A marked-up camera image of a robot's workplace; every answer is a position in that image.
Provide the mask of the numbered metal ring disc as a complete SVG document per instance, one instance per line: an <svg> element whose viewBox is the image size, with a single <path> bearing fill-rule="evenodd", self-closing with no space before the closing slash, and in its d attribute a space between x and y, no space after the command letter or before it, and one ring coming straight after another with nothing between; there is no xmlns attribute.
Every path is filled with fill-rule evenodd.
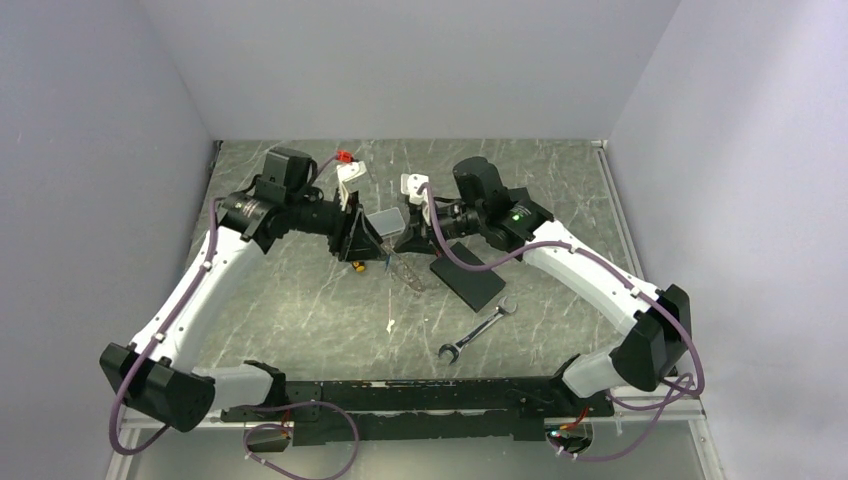
<svg viewBox="0 0 848 480"><path fill-rule="evenodd" d="M426 290L423 280L400 255L392 254L388 273L396 280L402 282L414 292L423 293Z"/></svg>

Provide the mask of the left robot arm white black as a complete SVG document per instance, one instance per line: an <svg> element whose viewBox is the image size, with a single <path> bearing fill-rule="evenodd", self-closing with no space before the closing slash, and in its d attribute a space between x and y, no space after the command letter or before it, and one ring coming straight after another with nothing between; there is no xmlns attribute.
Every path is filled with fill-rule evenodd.
<svg viewBox="0 0 848 480"><path fill-rule="evenodd" d="M199 354L224 304L275 241L290 232L323 237L340 262L382 260L383 239L358 192L371 176L346 151L331 156L337 188L315 182L326 170L308 154L268 151L249 186L212 200L210 226L195 259L159 311L125 345L109 344L99 363L119 406L180 432L212 410L248 407L264 420L287 406L286 376L258 361L198 370Z"/></svg>

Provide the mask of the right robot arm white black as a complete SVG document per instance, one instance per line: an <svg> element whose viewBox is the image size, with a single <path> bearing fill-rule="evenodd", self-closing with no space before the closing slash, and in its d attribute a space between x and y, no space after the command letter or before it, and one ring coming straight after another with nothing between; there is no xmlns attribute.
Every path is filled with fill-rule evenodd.
<svg viewBox="0 0 848 480"><path fill-rule="evenodd" d="M527 188L506 187L484 157L460 161L452 175L459 193L452 201L434 195L428 176L402 176L409 223L397 252L435 254L459 278L522 261L588 301L620 336L562 367L550 391L557 411L574 415L590 396L619 386L651 392L693 350L689 297L680 287L661 289L610 263Z"/></svg>

